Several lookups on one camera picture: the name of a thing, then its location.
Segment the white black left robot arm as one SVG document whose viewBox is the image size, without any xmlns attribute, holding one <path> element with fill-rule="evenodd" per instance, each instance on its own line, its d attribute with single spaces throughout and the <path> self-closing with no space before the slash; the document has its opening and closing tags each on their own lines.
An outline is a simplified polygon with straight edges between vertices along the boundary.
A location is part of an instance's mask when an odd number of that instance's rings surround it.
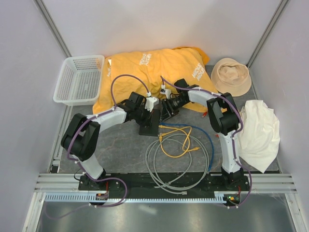
<svg viewBox="0 0 309 232">
<path fill-rule="evenodd" d="M 134 120 L 140 126 L 139 135 L 157 136 L 160 110 L 155 106 L 158 104 L 156 97 L 144 97 L 132 92 L 128 99 L 107 111 L 97 115 L 77 113 L 73 116 L 62 137 L 61 146 L 67 151 L 68 158 L 77 162 L 90 178 L 91 187 L 101 190 L 106 185 L 106 172 L 94 155 L 99 134 L 110 127 Z"/>
</svg>

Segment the black network switch box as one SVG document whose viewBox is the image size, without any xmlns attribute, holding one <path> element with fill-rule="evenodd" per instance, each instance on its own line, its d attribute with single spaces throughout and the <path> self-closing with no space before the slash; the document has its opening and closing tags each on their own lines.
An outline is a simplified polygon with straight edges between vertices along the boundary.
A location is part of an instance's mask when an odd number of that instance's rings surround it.
<svg viewBox="0 0 309 232">
<path fill-rule="evenodd" d="M 139 135 L 142 136 L 158 136 L 159 122 L 160 122 L 161 111 L 154 109 L 146 121 L 140 126 Z"/>
</svg>

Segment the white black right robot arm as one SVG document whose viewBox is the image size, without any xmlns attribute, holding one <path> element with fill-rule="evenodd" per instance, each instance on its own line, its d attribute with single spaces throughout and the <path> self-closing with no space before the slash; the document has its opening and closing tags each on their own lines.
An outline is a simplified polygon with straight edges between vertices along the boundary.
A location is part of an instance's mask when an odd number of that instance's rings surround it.
<svg viewBox="0 0 309 232">
<path fill-rule="evenodd" d="M 165 85 L 161 86 L 162 100 L 161 120 L 165 121 L 178 114 L 179 108 L 188 103 L 198 103 L 208 110 L 212 129 L 219 135 L 222 149 L 222 187 L 233 190 L 244 178 L 243 168 L 237 152 L 236 134 L 243 129 L 243 123 L 230 93 L 214 93 L 197 85 L 189 86 L 184 79 L 172 85 L 177 94 L 172 97 Z"/>
</svg>

